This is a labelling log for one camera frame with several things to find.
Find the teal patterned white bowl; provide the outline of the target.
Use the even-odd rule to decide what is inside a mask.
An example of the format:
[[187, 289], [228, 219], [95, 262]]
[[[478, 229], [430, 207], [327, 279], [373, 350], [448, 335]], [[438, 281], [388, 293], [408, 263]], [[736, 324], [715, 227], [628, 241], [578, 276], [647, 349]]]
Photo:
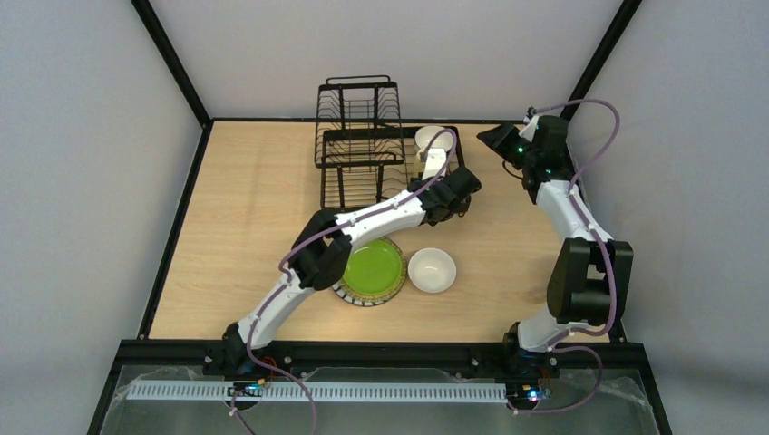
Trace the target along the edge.
[[454, 143], [454, 134], [444, 126], [428, 125], [420, 128], [414, 136], [417, 147], [417, 158], [426, 161], [432, 150], [442, 150], [449, 159]]

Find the plain white bowl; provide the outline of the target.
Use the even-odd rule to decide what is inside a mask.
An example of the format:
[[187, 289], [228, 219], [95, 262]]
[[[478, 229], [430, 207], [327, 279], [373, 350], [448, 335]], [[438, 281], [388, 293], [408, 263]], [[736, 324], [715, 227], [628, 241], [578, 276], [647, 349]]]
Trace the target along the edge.
[[427, 247], [411, 256], [407, 273], [417, 289], [428, 294], [438, 294], [454, 284], [457, 267], [448, 253], [435, 247]]

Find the yellow mug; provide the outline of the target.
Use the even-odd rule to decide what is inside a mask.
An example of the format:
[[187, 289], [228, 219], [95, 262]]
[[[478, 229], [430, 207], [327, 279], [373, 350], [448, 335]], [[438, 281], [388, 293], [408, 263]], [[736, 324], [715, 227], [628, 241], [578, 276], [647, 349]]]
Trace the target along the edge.
[[421, 151], [418, 151], [414, 155], [414, 162], [412, 165], [412, 177], [415, 179], [422, 179], [424, 174], [424, 168], [425, 168], [425, 163], [423, 159], [423, 154]]

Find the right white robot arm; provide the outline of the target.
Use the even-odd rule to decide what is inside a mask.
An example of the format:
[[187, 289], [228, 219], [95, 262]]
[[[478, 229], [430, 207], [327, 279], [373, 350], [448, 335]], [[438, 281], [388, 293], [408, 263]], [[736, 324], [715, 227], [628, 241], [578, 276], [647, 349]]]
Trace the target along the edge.
[[534, 205], [550, 219], [561, 249], [546, 305], [503, 339], [511, 366], [531, 374], [573, 333], [607, 334], [624, 313], [634, 252], [603, 229], [585, 204], [567, 147], [569, 124], [534, 115], [523, 128], [505, 122], [477, 138], [521, 173]]

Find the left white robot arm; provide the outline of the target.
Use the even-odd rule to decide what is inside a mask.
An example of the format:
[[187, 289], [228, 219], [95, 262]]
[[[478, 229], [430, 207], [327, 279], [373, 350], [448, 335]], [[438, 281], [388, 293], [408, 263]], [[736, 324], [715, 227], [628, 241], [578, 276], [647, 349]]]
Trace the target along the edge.
[[220, 351], [211, 356], [216, 367], [239, 370], [248, 360], [248, 352], [270, 344], [280, 326], [309, 296], [342, 279], [349, 257], [358, 248], [400, 230], [433, 227], [462, 214], [481, 187], [469, 169], [460, 167], [446, 176], [417, 180], [367, 208], [337, 214], [318, 210], [280, 260], [276, 285], [255, 309], [225, 330]]

